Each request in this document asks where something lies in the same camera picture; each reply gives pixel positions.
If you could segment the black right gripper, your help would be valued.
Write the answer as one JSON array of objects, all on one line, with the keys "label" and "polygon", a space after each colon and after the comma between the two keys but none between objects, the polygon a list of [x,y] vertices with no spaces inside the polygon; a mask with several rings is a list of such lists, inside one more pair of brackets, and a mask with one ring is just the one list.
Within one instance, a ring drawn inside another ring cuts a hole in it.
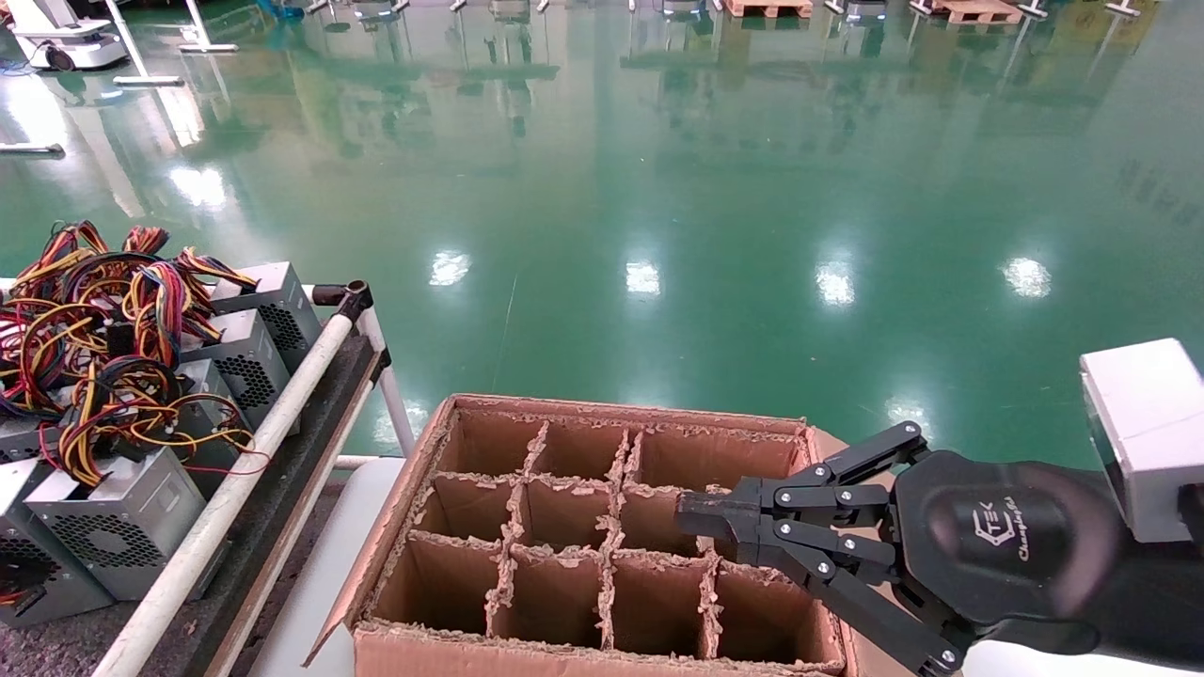
[{"label": "black right gripper", "polygon": [[[926,454],[920,424],[902,420],[786,479],[685,491],[675,526],[734,544],[739,564],[786,575],[916,676],[960,672],[964,648],[877,591],[895,565],[890,544],[830,526],[877,526],[897,502],[907,573],[974,626],[1064,622],[1087,608],[1127,541],[1100,473],[973,463],[954,451],[919,463]],[[895,469],[908,470],[893,499],[874,479]]]}]

